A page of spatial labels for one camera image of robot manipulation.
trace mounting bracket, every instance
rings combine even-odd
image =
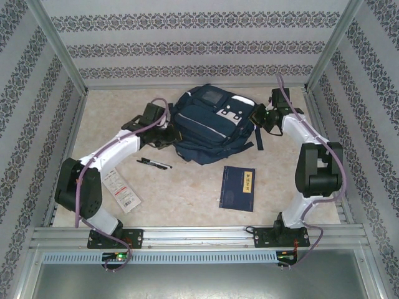
[[[297,242],[298,247],[309,247],[309,235],[305,227],[289,229],[284,226],[281,213],[274,221],[273,227],[254,227],[250,232],[254,236],[255,248],[273,247],[294,247]]]
[[[142,229],[123,229],[122,235],[119,237],[120,240],[125,241],[129,244],[131,249],[141,249],[143,244],[143,233]],[[118,243],[110,240],[98,232],[91,230],[89,239],[87,241],[88,249],[124,249],[125,247]]]

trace paper tag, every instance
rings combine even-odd
[[[125,214],[141,203],[137,194],[133,192],[115,168],[111,169],[102,182],[111,192],[113,198],[115,198]]]

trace backpack zipper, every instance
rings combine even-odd
[[[181,117],[183,117],[183,118],[185,118],[186,120],[191,120],[191,121],[193,121],[193,122],[195,122],[195,123],[197,123],[197,124],[199,124],[199,125],[201,125],[201,126],[207,128],[207,129],[211,130],[212,132],[214,132],[214,133],[216,133],[216,134],[222,136],[223,138],[226,138],[226,137],[227,137],[225,134],[222,134],[222,133],[216,131],[215,129],[210,128],[210,127],[204,125],[203,123],[199,123],[198,121],[192,120],[191,118],[188,118],[187,116],[184,116],[184,115],[182,115],[181,113],[178,113],[178,115],[181,116]]]

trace notebook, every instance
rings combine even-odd
[[[219,207],[254,211],[255,169],[225,166]]]

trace pen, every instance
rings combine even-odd
[[[167,164],[164,164],[161,162],[156,162],[154,160],[150,160],[150,159],[146,159],[146,158],[142,158],[142,161],[148,162],[148,163],[153,163],[153,164],[160,165],[160,166],[167,167],[167,168],[172,168],[172,166],[170,166],[170,165],[167,165]]]
[[[139,162],[139,163],[142,163],[142,164],[147,164],[147,165],[155,166],[156,168],[159,168],[159,169],[163,169],[163,170],[168,169],[168,168],[165,167],[165,166],[157,165],[157,164],[154,164],[154,163],[151,163],[151,162],[146,162],[146,161],[141,161],[141,160],[136,160],[136,161]]]

